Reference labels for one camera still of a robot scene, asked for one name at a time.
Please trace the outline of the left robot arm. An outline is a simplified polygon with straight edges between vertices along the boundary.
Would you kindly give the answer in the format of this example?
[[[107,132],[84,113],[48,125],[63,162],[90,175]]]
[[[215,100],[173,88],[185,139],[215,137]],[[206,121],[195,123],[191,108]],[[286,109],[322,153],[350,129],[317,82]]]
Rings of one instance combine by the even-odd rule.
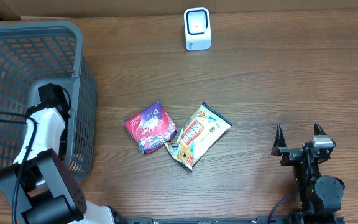
[[[108,206],[85,199],[59,157],[67,139],[71,99],[56,84],[39,87],[40,103],[27,109],[25,139],[13,164],[0,170],[0,189],[13,223],[119,223]]]

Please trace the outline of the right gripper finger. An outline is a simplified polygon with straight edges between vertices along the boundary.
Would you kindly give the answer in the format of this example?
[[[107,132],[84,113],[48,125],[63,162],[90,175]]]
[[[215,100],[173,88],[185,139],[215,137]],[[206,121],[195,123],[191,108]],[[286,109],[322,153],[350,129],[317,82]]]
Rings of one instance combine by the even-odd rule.
[[[278,124],[275,133],[275,141],[272,147],[271,155],[281,156],[283,151],[287,149],[285,138],[282,132],[281,125]]]
[[[315,123],[314,124],[314,135],[318,136],[318,135],[326,135],[325,131],[323,130],[323,128],[319,125],[319,123]]]

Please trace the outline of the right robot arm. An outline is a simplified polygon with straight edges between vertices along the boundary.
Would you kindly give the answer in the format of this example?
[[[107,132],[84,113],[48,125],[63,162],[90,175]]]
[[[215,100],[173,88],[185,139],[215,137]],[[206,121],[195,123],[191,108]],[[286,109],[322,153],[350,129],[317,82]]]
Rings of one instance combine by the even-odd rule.
[[[292,166],[297,191],[279,201],[274,211],[289,198],[300,196],[301,209],[292,211],[286,223],[339,223],[336,212],[341,209],[344,195],[344,182],[336,177],[322,175],[319,165],[331,158],[336,143],[325,133],[319,123],[314,124],[314,134],[301,148],[287,148],[280,125],[276,128],[275,141],[271,155],[280,156],[281,166]]]

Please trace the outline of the purple red snack pouch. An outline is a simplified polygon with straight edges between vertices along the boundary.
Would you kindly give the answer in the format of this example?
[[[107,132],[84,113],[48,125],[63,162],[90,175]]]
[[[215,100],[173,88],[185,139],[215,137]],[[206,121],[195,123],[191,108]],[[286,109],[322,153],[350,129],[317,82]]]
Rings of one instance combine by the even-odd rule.
[[[159,101],[124,121],[143,154],[150,154],[177,134],[177,127]]]

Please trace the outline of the yellow snack bag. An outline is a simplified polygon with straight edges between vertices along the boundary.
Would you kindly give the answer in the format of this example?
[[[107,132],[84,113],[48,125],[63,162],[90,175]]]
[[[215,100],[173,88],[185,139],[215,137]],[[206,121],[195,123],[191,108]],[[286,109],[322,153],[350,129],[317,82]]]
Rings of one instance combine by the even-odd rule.
[[[175,142],[164,144],[171,157],[189,171],[232,123],[205,102],[190,116]]]

